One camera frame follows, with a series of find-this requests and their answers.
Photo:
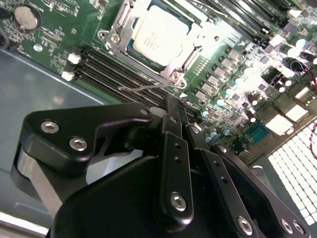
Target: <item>chip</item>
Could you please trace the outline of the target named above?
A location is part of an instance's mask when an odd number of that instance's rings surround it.
[[[156,5],[150,7],[135,26],[133,48],[162,66],[182,52],[189,27]]]
[[[197,91],[197,92],[195,93],[195,96],[196,96],[197,98],[199,98],[199,99],[203,99],[203,98],[206,97],[206,94],[205,94],[205,93],[202,93],[201,91]]]
[[[229,77],[229,74],[220,67],[217,67],[213,72],[219,77]]]
[[[237,120],[238,119],[238,117],[236,116],[236,115],[232,115],[231,117],[230,117],[230,120],[232,120],[232,121],[235,121],[235,120]]]
[[[211,93],[214,93],[214,92],[217,91],[214,87],[210,86],[207,83],[203,83],[202,86],[201,86],[201,89],[203,89],[206,92],[211,92]]]
[[[234,101],[238,101],[239,99],[240,99],[240,96],[238,96],[238,95],[233,95],[233,97],[232,97],[232,99],[234,100]]]

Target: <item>gray metal surface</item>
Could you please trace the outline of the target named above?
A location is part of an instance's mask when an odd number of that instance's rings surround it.
[[[50,226],[43,204],[19,191],[10,171],[24,117],[34,111],[106,103],[31,61],[0,51],[0,211]]]

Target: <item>mounting hole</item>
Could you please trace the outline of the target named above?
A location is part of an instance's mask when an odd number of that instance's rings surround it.
[[[182,148],[179,144],[175,143],[174,146],[177,148],[177,149],[180,149]]]
[[[214,165],[216,165],[217,167],[220,167],[220,164],[215,160],[214,162]]]
[[[99,33],[99,36],[100,36],[101,39],[106,38],[106,35],[104,34],[104,32]]]
[[[178,163],[178,164],[181,164],[181,163],[182,163],[182,161],[181,161],[177,156],[174,158],[174,160],[175,160],[175,162]]]
[[[149,113],[148,113],[146,110],[144,110],[143,108],[140,109],[140,112],[141,112],[143,115],[148,115],[148,114],[149,114]]]
[[[223,181],[224,184],[228,183],[228,180],[225,177],[221,177],[221,181]]]

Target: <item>black plastic bracket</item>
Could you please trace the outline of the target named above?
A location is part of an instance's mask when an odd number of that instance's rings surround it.
[[[19,142],[32,158],[65,176],[78,176],[95,156],[99,137],[131,125],[148,125],[152,119],[151,112],[138,103],[34,112],[25,118]],[[56,123],[59,131],[45,133],[41,129],[45,121]],[[87,148],[72,149],[69,142],[74,137],[83,138]]]

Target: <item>electronic component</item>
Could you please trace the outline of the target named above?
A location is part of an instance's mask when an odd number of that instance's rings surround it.
[[[237,94],[233,95],[233,97],[232,97],[232,100],[234,100],[234,101],[238,101],[239,99],[240,99],[240,96]]]
[[[277,135],[285,135],[294,129],[293,123],[280,115],[270,104],[264,105],[257,114],[264,125]]]
[[[263,84],[260,84],[260,86],[258,87],[259,90],[263,91],[264,89],[266,89],[266,86]]]
[[[263,64],[267,64],[268,61],[269,61],[269,58],[267,56],[263,56],[262,59],[260,59],[260,62]]]
[[[275,85],[275,88],[276,88],[276,90],[279,91],[280,93],[284,93],[284,92],[285,92],[285,86],[283,86],[283,85],[280,84],[280,83],[277,83],[277,84]]]
[[[307,111],[299,106],[296,102],[290,99],[287,95],[281,95],[276,101],[275,105],[292,121],[298,122]]]
[[[172,29],[168,31],[169,41],[165,40],[166,26]],[[167,66],[180,55],[183,39],[189,31],[185,23],[155,5],[150,7],[135,28],[138,31],[133,37],[133,49],[162,66]]]
[[[239,61],[243,60],[243,56],[232,48],[228,48],[226,50],[226,53],[234,60],[239,60]]]
[[[14,10],[14,19],[23,32],[37,31],[42,26],[42,17],[34,7],[20,5]]]
[[[298,38],[298,37],[295,37],[292,40],[292,45],[295,46],[298,49],[303,49],[306,46],[306,40]]]
[[[232,81],[234,82],[235,85],[239,86],[243,84],[243,79],[240,76],[234,76],[232,78]]]
[[[288,57],[297,58],[301,53],[301,49],[285,46],[282,48],[282,52]]]
[[[231,70],[237,68],[237,65],[234,64],[234,63],[233,63],[231,60],[229,60],[229,59],[221,58],[219,61],[221,62],[222,66],[224,66],[225,68],[228,68],[228,69],[231,69]]]
[[[252,106],[256,106],[258,104],[258,101],[251,94],[248,96],[248,101],[251,103]]]
[[[222,107],[225,104],[224,99],[222,97],[215,97],[214,102],[218,107]]]
[[[195,93],[195,96],[197,98],[199,98],[200,100],[202,100],[202,99],[204,99],[206,97],[206,94],[201,92],[201,91],[199,91],[199,90],[197,90],[197,92]]]
[[[217,130],[215,128],[210,129],[209,133],[212,139],[215,139],[218,136]]]
[[[218,77],[229,77],[229,73],[227,73],[226,71],[224,71],[222,68],[220,68],[219,66],[215,65],[213,68],[213,72],[215,75],[217,75]]]
[[[302,83],[293,86],[289,93],[305,105],[308,105],[313,99],[316,98],[315,92],[310,90],[305,84]]]
[[[226,94],[227,96],[229,96],[229,97],[231,97],[231,96],[234,94],[234,90],[233,90],[231,87],[229,87],[229,86],[224,87],[224,88],[223,88],[223,91],[224,91],[225,94]]]
[[[300,54],[300,58],[307,60],[308,62],[312,64],[317,64],[317,56],[307,53],[307,52],[302,52]]]
[[[280,82],[283,83],[286,87],[292,85],[292,81],[286,77],[282,77]]]
[[[205,142],[206,143],[212,143],[212,138],[210,137],[209,134],[205,134],[204,136],[205,136]]]
[[[205,92],[209,93],[209,94],[215,93],[217,91],[214,87],[210,86],[207,83],[202,83],[201,84],[201,89],[204,90]]]
[[[255,116],[252,114],[251,111],[247,111],[246,115],[247,115],[247,117],[248,117],[248,119],[250,120],[251,123],[256,122],[257,119],[255,118]]]
[[[209,117],[209,109],[208,108],[202,108],[201,109],[203,117]]]

